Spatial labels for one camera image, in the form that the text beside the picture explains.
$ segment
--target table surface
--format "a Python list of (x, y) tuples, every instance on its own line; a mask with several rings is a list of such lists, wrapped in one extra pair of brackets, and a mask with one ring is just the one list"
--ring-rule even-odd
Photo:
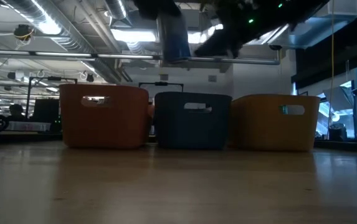
[(357, 153), (0, 145), (0, 223), (357, 223)]

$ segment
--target bin handle cutout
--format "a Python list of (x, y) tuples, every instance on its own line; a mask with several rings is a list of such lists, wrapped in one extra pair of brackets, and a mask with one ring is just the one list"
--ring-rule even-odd
[(190, 113), (211, 113), (212, 108), (207, 103), (186, 103), (184, 110)]
[(111, 99), (109, 96), (83, 96), (81, 104), (87, 107), (111, 107)]
[(305, 109), (302, 105), (280, 105), (279, 111), (285, 115), (303, 115)]

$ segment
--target dark blue storage bin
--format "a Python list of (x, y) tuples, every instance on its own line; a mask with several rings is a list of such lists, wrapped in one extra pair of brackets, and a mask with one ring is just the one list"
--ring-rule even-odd
[[(159, 147), (222, 149), (227, 138), (231, 101), (226, 95), (158, 93), (155, 96), (155, 130)], [(205, 108), (185, 108), (193, 103), (203, 104)]]

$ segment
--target yellow cable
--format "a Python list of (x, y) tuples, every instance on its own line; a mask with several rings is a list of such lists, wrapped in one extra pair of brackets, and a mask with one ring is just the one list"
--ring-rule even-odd
[(332, 0), (332, 38), (331, 38), (331, 63), (332, 63), (332, 78), (330, 80), (330, 99), (329, 99), (329, 118), (328, 118), (328, 133), (329, 137), (329, 127), (332, 123), (331, 107), (333, 99), (333, 78), (335, 77), (335, 0)]

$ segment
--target white wall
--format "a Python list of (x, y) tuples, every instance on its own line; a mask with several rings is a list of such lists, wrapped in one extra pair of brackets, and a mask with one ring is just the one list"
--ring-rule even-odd
[[(160, 82), (158, 74), (165, 73), (169, 75), (168, 83), (184, 84), (184, 92), (231, 95), (226, 74), (219, 73), (219, 69), (147, 68), (146, 70), (139, 70), (137, 68), (126, 68), (126, 72), (130, 74), (133, 82), (124, 83), (124, 85), (138, 86), (139, 82)], [(209, 75), (217, 76), (217, 82), (208, 82)], [(180, 86), (143, 85), (141, 87), (148, 90), (150, 98), (154, 98), (159, 92), (181, 91)]]
[[(281, 65), (233, 64), (226, 73), (218, 69), (192, 68), (126, 68), (133, 83), (124, 85), (138, 86), (139, 82), (159, 82), (160, 73), (169, 74), (170, 83), (183, 83), (184, 91), (190, 93), (215, 93), (230, 95), (234, 99), (252, 94), (291, 94), (291, 77), (296, 73), (295, 51), (284, 54)], [(209, 75), (216, 75), (217, 82), (208, 82)], [(147, 86), (150, 98), (160, 91), (179, 91), (178, 87)]]
[(287, 50), (281, 65), (233, 66), (233, 98), (252, 94), (291, 94), (291, 77), (296, 73), (295, 51)]

